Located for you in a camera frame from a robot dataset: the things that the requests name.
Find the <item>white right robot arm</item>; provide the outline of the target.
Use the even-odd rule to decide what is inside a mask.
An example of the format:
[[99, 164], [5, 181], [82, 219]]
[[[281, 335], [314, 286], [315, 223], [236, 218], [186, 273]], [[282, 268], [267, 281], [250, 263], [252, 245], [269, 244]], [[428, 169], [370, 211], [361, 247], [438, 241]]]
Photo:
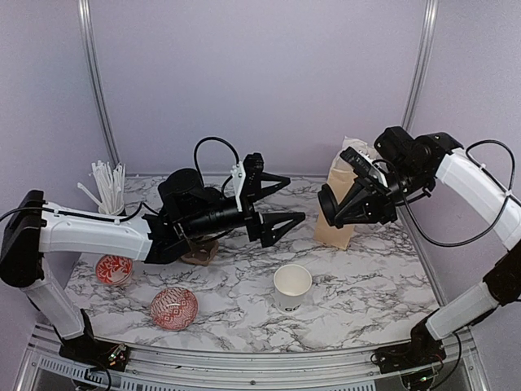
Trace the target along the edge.
[[377, 159], [352, 147], [341, 152], [356, 178], [342, 200], [336, 199], [329, 185], [319, 191], [329, 226], [394, 222], [397, 207], [410, 206], [409, 195], [420, 191], [426, 196], [441, 183], [461, 196], [488, 225], [470, 240], [452, 245], [465, 246], [494, 232], [506, 249], [506, 255], [481, 282], [412, 329], [403, 357], [419, 365], [434, 353], [435, 343], [485, 319], [497, 307], [520, 300], [520, 201], [510, 186], [500, 184], [471, 156], [469, 148], [449, 134], [414, 138], [402, 127], [393, 126], [379, 135], [374, 147]]

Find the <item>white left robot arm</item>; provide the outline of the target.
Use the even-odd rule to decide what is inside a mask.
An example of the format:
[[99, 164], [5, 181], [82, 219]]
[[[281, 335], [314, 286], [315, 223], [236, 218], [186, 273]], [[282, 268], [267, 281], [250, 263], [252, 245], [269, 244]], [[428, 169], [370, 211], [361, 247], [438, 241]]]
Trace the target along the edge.
[[267, 248], [300, 224], [305, 215], [259, 213], [255, 203], [288, 186], [287, 177], [239, 170], [233, 197], [206, 187], [195, 169], [179, 169], [158, 192], [158, 213], [106, 216], [62, 208], [32, 190], [19, 208], [5, 213], [1, 279], [24, 291], [54, 327], [62, 342], [85, 362], [97, 362], [103, 345], [94, 338], [86, 313], [79, 310], [56, 281], [43, 257], [47, 253], [93, 253], [126, 257], [147, 264], [169, 264], [190, 252], [196, 239], [244, 227], [250, 241]]

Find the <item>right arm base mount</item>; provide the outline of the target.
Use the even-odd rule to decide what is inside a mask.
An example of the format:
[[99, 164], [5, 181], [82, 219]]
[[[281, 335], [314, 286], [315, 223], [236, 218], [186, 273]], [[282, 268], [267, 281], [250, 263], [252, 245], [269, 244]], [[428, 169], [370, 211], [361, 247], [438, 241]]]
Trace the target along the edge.
[[444, 346], [439, 341], [423, 347], [405, 342], [377, 348], [371, 354], [370, 361], [379, 367], [381, 374], [387, 374], [442, 363], [446, 357]]

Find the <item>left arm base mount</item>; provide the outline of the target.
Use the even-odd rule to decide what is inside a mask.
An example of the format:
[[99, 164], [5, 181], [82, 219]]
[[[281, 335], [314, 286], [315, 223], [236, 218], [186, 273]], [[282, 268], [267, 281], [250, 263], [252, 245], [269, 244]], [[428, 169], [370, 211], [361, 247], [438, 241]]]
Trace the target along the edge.
[[88, 336], [64, 340], [59, 349], [59, 355], [63, 358], [121, 372], [127, 367], [129, 353], [130, 348], [125, 344], [97, 340]]

